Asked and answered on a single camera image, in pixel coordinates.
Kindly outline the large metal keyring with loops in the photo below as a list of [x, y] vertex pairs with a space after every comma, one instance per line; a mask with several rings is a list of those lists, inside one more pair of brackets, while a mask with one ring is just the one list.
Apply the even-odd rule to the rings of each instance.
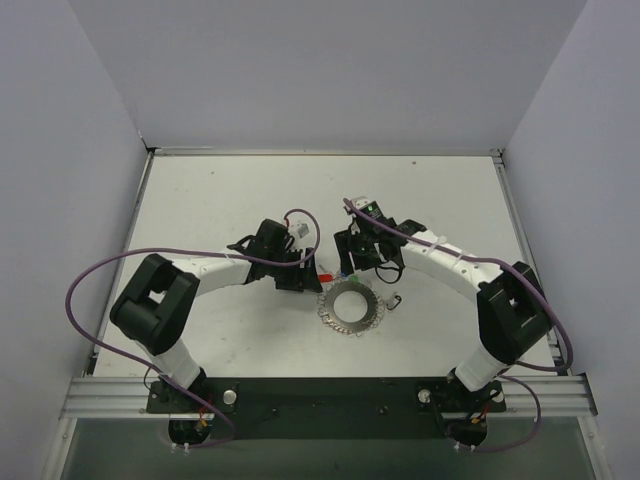
[[349, 336], [361, 336], [376, 328], [385, 315], [382, 298], [368, 283], [341, 279], [317, 298], [317, 314], [323, 324]]

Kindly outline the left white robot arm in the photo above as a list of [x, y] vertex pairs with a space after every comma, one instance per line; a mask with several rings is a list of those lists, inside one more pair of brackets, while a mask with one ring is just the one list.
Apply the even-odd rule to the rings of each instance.
[[205, 372], [182, 340], [195, 300], [216, 290], [248, 285], [265, 277], [278, 290], [322, 291], [315, 264], [319, 243], [303, 245], [304, 223], [266, 219], [258, 231], [228, 245], [220, 254], [171, 260], [153, 253], [140, 263], [109, 318], [171, 380], [170, 400], [183, 411], [204, 402]]

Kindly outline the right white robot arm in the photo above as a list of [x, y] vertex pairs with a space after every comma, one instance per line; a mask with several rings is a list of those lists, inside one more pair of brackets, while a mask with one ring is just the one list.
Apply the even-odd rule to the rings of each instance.
[[352, 217], [334, 234], [343, 274], [391, 263], [398, 273], [423, 273], [475, 304], [479, 344], [452, 370], [466, 391], [485, 388], [551, 330], [549, 305], [529, 265], [468, 254], [419, 222], [384, 216], [378, 203], [365, 197], [343, 202]]

